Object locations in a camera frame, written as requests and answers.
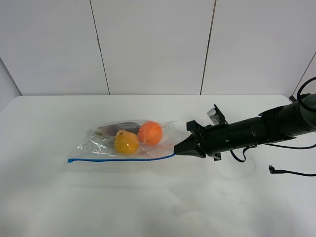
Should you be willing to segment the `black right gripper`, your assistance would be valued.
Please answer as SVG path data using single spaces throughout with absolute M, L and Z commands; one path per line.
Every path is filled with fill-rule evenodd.
M 207 144 L 204 138 L 205 128 L 198 124 L 195 120 L 187 122 L 187 131 L 191 132 L 191 135 L 174 146 L 174 154 L 178 156 L 193 156 L 198 158 L 206 158 L 209 156 L 214 161 L 221 160 L 220 153 L 210 153 L 207 148 Z

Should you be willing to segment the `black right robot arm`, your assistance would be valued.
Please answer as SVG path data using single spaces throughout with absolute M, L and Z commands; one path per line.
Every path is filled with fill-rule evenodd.
M 250 149 L 261 144 L 277 143 L 316 130 L 316 96 L 303 94 L 295 102 L 261 113 L 259 116 L 227 123 L 215 106 L 208 112 L 212 125 L 202 126 L 196 121 L 187 123 L 191 133 L 174 146 L 181 156 L 212 157 L 221 160 L 221 153 L 235 149 Z

